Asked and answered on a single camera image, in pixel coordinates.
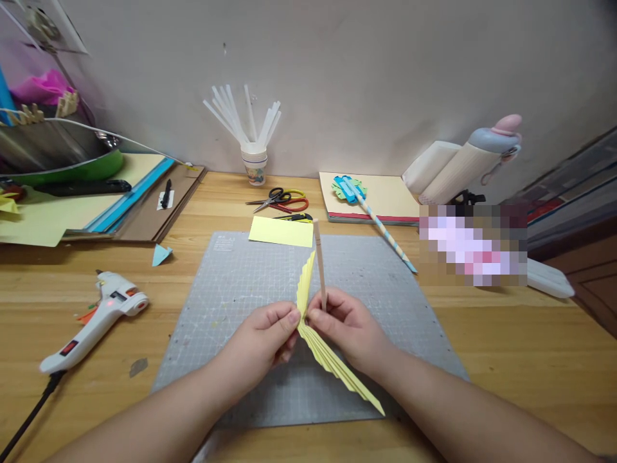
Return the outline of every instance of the striped paper stick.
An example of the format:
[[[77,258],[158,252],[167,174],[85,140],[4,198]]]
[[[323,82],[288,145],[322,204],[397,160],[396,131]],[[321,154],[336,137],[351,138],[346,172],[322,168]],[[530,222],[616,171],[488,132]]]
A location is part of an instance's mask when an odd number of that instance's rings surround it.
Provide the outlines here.
[[[397,252],[398,256],[403,260],[403,262],[405,262],[405,265],[407,267],[409,267],[409,269],[413,272],[413,273],[418,273],[418,271],[416,270],[416,267],[413,266],[413,264],[411,263],[411,261],[409,260],[409,258],[407,257],[407,255],[403,252],[403,250],[400,248],[400,246],[397,244],[396,241],[394,241],[394,238],[392,237],[392,235],[390,235],[390,233],[386,230],[386,227],[384,227],[384,225],[381,223],[381,220],[379,220],[377,218],[377,216],[373,213],[373,210],[370,208],[370,206],[368,204],[366,204],[366,201],[362,198],[362,196],[360,196],[357,191],[355,186],[353,186],[348,180],[346,180],[347,182],[347,186],[349,186],[352,191],[355,194],[355,198],[358,200],[358,202],[360,202],[360,204],[362,205],[362,207],[364,208],[364,210],[366,210],[366,212],[368,213],[368,215],[371,216],[371,219],[373,219],[375,221],[375,224],[377,225],[377,227],[379,228],[379,231],[381,232],[381,234],[388,240],[388,242],[390,243],[390,245],[394,248],[394,250]]]

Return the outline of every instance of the white wall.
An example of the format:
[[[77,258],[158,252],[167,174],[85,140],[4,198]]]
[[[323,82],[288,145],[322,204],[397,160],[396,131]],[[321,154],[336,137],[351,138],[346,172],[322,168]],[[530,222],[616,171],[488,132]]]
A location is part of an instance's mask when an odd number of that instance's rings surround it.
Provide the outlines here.
[[[492,202],[617,125],[610,0],[62,4],[91,54],[63,58],[101,125],[212,170],[243,171],[201,104],[213,84],[247,82],[259,114],[282,102],[269,171],[287,176],[398,175],[431,141],[521,113],[523,153],[474,189]],[[0,37],[10,83],[46,70],[5,18]]]

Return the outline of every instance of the hand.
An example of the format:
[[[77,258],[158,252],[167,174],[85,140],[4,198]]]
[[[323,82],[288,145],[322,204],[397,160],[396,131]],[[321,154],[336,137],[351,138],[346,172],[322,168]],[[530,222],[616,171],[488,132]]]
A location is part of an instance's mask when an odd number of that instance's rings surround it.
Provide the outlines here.
[[[321,292],[308,303],[309,325],[337,343],[356,369],[377,379],[396,346],[362,301],[335,287],[327,287],[326,295],[327,313],[321,310]]]
[[[298,340],[300,311],[289,301],[259,307],[238,327],[216,359],[244,395],[280,363],[291,359]]]

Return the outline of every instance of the cup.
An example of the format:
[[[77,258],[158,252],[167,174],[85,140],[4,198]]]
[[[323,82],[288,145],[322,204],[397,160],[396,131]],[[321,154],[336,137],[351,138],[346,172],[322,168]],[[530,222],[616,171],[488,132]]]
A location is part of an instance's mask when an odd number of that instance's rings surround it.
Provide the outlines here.
[[[242,161],[246,168],[249,183],[253,186],[262,186],[265,183],[265,165],[268,162],[267,151],[251,152],[251,150],[243,149]]]

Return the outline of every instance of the pink paper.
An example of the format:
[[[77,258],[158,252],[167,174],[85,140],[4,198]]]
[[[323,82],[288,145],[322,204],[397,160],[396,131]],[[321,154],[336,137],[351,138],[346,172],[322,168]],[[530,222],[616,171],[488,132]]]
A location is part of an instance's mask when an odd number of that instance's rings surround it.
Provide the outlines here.
[[[18,104],[57,105],[64,92],[73,93],[64,76],[52,69],[41,77],[30,77],[23,84],[11,89],[11,94]]]

